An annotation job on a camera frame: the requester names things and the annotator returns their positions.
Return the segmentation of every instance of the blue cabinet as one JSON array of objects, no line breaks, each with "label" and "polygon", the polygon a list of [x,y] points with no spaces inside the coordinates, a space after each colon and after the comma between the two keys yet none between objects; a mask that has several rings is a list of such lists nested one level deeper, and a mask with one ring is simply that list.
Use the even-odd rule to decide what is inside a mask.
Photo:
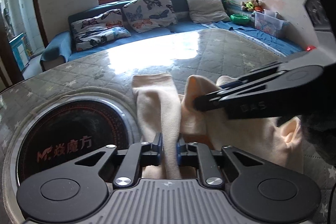
[{"label": "blue cabinet", "polygon": [[18,64],[20,68],[20,71],[22,71],[29,62],[29,56],[26,52],[24,39],[25,39],[25,34],[22,33],[9,42],[10,47],[12,48],[12,52],[14,54],[16,63]]}]

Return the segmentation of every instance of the black cable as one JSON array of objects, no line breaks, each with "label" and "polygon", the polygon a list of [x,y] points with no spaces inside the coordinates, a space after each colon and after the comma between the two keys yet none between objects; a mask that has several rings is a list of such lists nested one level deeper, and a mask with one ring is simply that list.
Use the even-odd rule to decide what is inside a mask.
[{"label": "black cable", "polygon": [[333,196],[334,196],[335,188],[336,188],[336,182],[335,182],[333,188],[331,189],[331,193],[330,193],[329,204],[328,204],[327,224],[330,224],[331,204],[333,202]]}]

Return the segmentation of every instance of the beige clothing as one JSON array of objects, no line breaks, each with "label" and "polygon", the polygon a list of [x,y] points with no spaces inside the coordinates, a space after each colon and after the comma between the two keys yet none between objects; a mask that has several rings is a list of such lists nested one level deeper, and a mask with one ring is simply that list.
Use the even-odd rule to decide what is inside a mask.
[{"label": "beige clothing", "polygon": [[[222,76],[217,85],[233,80]],[[232,145],[275,164],[303,172],[302,133],[297,117],[278,128],[275,118],[228,120],[224,109],[196,111],[193,108],[196,97],[221,89],[198,75],[188,78],[184,96],[177,94],[169,73],[136,75],[132,86],[144,139],[152,141],[156,132],[163,135],[166,176],[162,169],[164,166],[150,166],[144,171],[144,177],[181,178],[176,161],[179,132],[188,140],[207,136],[216,150],[223,145]]]}]

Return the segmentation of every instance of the round black cooktop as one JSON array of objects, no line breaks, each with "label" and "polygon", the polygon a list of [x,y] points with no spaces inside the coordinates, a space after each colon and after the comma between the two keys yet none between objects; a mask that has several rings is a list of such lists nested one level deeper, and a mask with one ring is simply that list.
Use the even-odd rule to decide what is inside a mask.
[{"label": "round black cooktop", "polygon": [[30,129],[18,156],[18,180],[108,144],[129,146],[120,112],[102,102],[82,100],[58,106]]}]

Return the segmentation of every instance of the blue blanket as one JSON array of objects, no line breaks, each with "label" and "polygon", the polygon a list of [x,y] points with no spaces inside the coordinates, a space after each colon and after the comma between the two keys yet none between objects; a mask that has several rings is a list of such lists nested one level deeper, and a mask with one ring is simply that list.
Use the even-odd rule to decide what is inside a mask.
[{"label": "blue blanket", "polygon": [[288,40],[288,39],[279,39],[276,37],[273,37],[269,34],[266,34],[262,31],[259,31],[255,28],[249,27],[249,26],[241,26],[241,25],[237,25],[233,22],[213,22],[212,24],[208,24],[208,28],[220,28],[220,29],[225,29],[225,30],[229,30],[229,31],[238,31],[241,32],[249,37],[253,37],[256,38],[258,41],[261,41],[263,44],[258,43],[261,46],[265,46],[267,49],[275,49],[275,53],[276,51],[282,53],[285,56],[288,56],[290,54],[293,54],[295,52],[302,52],[303,49],[294,44],[292,41]]}]

